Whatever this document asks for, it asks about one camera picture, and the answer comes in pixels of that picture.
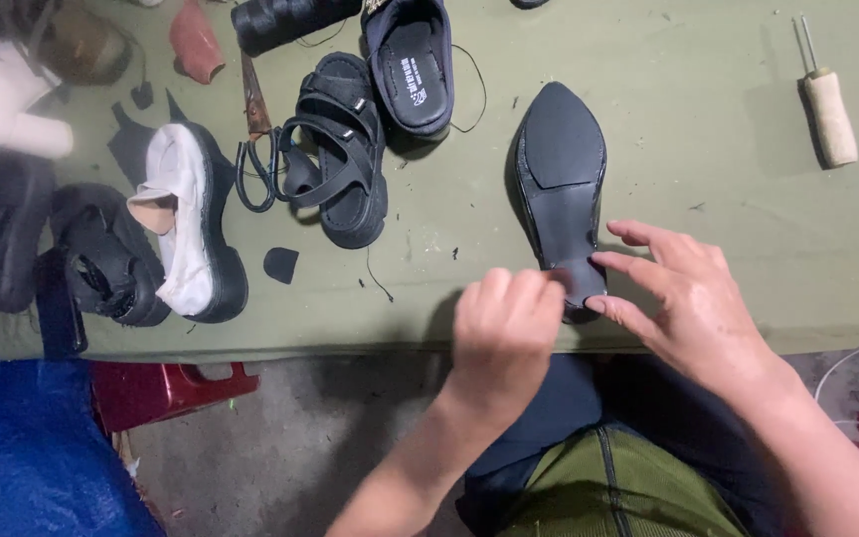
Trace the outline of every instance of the fingernail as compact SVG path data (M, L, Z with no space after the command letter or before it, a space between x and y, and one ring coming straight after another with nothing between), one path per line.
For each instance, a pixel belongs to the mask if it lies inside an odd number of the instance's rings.
M585 307L595 313L605 314L605 301L599 296L590 296L585 299Z

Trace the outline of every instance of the blue tarp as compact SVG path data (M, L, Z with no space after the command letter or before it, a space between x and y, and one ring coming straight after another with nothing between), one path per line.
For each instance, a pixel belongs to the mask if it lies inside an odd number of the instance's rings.
M64 282L48 287L38 297L47 357L0 361L0 536L163 536L92 419Z

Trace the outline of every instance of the spool of black thread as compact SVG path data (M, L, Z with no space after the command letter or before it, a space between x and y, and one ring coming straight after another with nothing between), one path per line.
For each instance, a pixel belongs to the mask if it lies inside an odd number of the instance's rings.
M363 0L248 0L231 10L238 45L261 55L360 12Z

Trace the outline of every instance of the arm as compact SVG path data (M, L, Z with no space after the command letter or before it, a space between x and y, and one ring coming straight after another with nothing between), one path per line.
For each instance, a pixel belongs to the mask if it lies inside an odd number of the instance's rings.
M649 318L631 302L594 296L586 306L637 335L682 374L722 397L768 451L801 522L815 537L859 537L859 450L758 333L722 250L638 222L611 222L655 262L616 252L596 263L625 272L662 302Z
M564 288L525 270L491 270L466 288L453 369L416 428L354 493L328 537L412 537L470 465L535 397L549 370Z

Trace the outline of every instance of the wooden handle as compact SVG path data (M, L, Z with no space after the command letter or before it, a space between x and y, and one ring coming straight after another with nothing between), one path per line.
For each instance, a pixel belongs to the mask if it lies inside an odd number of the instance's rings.
M837 74L826 68L818 69L804 80L804 86L814 110L821 149L829 167L856 163L857 140L853 136L847 109L844 108Z

